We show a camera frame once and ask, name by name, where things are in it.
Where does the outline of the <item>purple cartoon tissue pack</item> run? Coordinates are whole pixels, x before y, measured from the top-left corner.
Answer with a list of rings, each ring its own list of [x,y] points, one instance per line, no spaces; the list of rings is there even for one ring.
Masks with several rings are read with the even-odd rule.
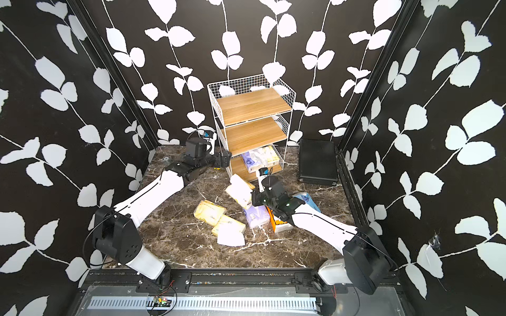
[[[252,206],[245,210],[246,221],[250,229],[255,229],[270,222],[270,214],[264,205]]]

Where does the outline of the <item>beige tissue pack bottom shelf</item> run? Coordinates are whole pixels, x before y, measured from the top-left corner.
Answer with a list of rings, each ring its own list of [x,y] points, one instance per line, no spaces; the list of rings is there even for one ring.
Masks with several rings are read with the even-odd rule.
[[[237,174],[230,178],[230,183],[225,192],[244,210],[250,209],[252,207],[252,191],[255,187]]]

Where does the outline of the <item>purple white tissue pack bottom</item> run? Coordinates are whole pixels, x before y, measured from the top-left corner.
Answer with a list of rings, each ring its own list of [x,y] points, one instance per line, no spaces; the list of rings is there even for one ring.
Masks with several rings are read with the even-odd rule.
[[[253,173],[260,168],[268,167],[268,152],[261,147],[241,154],[248,173]]]

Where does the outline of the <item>orange tissue pack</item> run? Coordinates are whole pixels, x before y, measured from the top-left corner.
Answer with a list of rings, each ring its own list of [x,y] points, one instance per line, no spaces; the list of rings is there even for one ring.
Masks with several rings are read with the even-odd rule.
[[[271,227],[275,234],[279,234],[293,228],[290,223],[282,221],[280,218],[276,217],[270,208],[267,208],[267,211],[270,215]]]

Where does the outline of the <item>yellow green tissue pack bottom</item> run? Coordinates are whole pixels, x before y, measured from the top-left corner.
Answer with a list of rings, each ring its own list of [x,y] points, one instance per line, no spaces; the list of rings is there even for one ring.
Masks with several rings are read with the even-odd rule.
[[[274,165],[278,165],[280,162],[279,155],[277,154],[275,148],[271,145],[263,147],[263,158],[266,162],[266,167],[273,167]]]

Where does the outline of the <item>yellow green tissue pack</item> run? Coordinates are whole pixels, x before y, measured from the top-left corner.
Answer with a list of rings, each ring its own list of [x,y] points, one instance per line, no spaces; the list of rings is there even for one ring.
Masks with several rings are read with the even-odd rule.
[[[222,215],[212,229],[212,234],[217,238],[217,243],[222,246],[242,247],[245,245],[245,230],[244,223]]]
[[[273,167],[274,165],[278,165],[280,162],[279,155],[277,154],[275,148],[271,145],[263,147],[263,158],[266,162],[266,167]]]

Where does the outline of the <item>blue cartoon tissue pack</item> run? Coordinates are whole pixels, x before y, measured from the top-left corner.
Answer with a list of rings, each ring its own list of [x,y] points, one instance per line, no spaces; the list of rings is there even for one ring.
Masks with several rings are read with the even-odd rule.
[[[294,198],[298,198],[299,200],[303,200],[306,204],[308,204],[313,210],[317,212],[321,212],[320,208],[315,204],[314,200],[311,198],[308,192],[299,192],[293,195]]]

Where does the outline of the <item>pale yellow tissue pack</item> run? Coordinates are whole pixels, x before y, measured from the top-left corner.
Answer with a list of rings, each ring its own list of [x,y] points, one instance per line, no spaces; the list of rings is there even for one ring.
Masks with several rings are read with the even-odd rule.
[[[205,223],[216,226],[227,209],[208,200],[202,200],[194,210],[194,216]]]

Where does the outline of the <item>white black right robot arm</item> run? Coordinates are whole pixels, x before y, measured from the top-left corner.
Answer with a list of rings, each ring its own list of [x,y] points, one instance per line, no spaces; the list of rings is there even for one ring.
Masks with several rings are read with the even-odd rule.
[[[374,229],[346,225],[316,211],[304,200],[289,196],[275,176],[267,176],[252,191],[252,204],[266,206],[282,221],[316,235],[342,255],[323,261],[312,271],[312,286],[319,292],[350,284],[372,295],[394,268],[394,260]]]

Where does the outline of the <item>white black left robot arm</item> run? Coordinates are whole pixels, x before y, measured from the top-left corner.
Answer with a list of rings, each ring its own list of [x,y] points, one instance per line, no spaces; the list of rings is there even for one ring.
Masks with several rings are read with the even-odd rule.
[[[225,149],[216,153],[210,136],[187,140],[185,154],[165,167],[149,185],[112,208],[97,210],[94,227],[85,241],[159,287],[167,286],[171,282],[171,268],[146,248],[138,228],[158,206],[207,169],[229,167],[231,157],[231,152]]]

